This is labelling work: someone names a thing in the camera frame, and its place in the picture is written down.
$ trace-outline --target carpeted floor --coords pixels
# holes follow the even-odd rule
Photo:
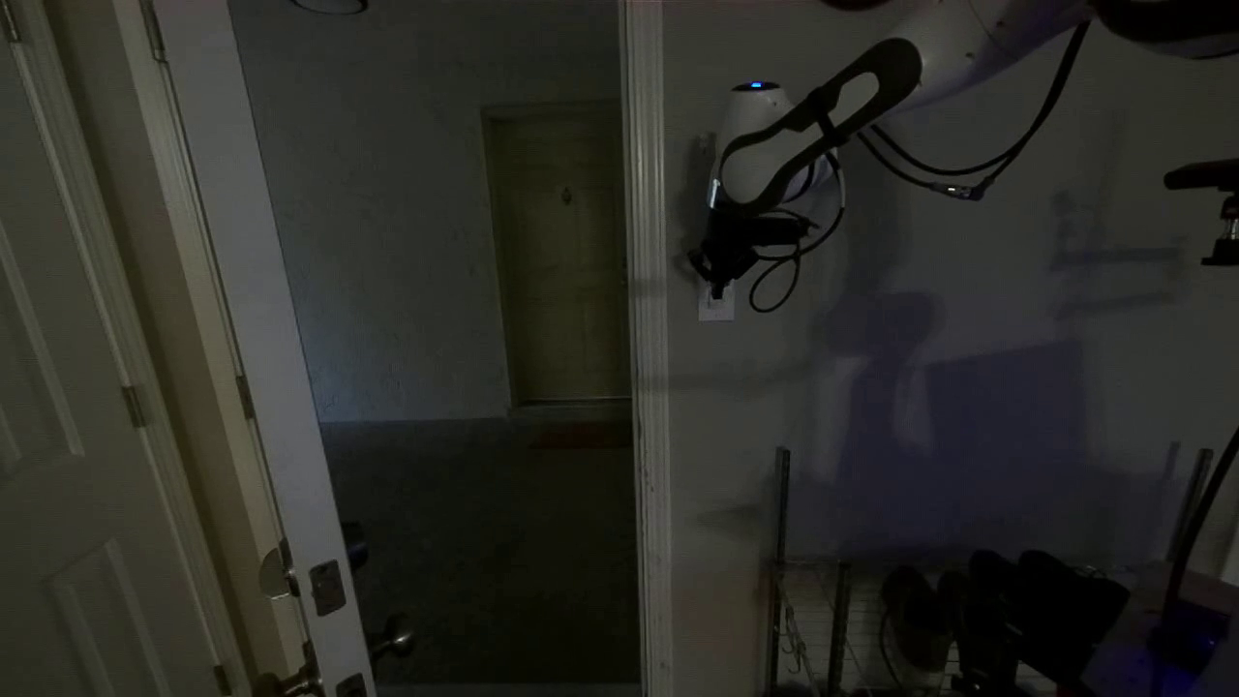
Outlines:
[[[325,427],[339,521],[367,530],[367,627],[408,614],[378,687],[634,687],[629,424]]]

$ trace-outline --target robotic arm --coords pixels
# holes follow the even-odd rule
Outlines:
[[[725,296],[764,245],[803,245],[804,221],[782,206],[831,176],[831,152],[903,108],[960,95],[1093,11],[1128,38],[1211,59],[1239,51],[1236,0],[909,0],[909,20],[804,100],[773,81],[734,87],[716,152],[709,232],[689,256]]]

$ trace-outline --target wall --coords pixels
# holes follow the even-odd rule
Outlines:
[[[705,226],[725,91],[764,74],[804,95],[892,24],[896,8],[667,3],[672,245]],[[1057,56],[896,134],[941,165],[978,159],[1035,117]],[[679,692],[758,692],[773,446],[794,451],[803,557],[1162,550],[1168,463],[1181,481],[1239,424],[1239,274],[1195,268],[1221,197],[1167,193],[1162,176],[1230,159],[1236,105],[1239,61],[1093,32],[1061,112],[987,201],[897,188],[849,149],[853,217],[782,314],[698,327],[698,290],[672,282]],[[1204,561],[1227,543],[1209,536]]]
[[[607,0],[234,3],[320,424],[508,412],[487,105],[619,95]]]

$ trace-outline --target white wall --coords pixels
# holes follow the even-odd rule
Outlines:
[[[702,221],[702,135],[725,91],[804,95],[897,8],[667,3],[672,238]],[[1035,117],[1061,45],[896,127],[968,165]],[[1045,548],[1159,550],[1178,478],[1239,424],[1236,270],[1195,256],[1221,193],[1162,176],[1239,154],[1239,61],[1173,61],[1094,32],[1027,159],[982,206],[880,176],[849,149],[853,221],[790,310],[698,327],[672,282],[672,650],[679,692],[754,692],[770,451],[794,451],[796,556]]]
[[[234,3],[320,424],[508,412],[487,105],[619,95],[607,0]]]

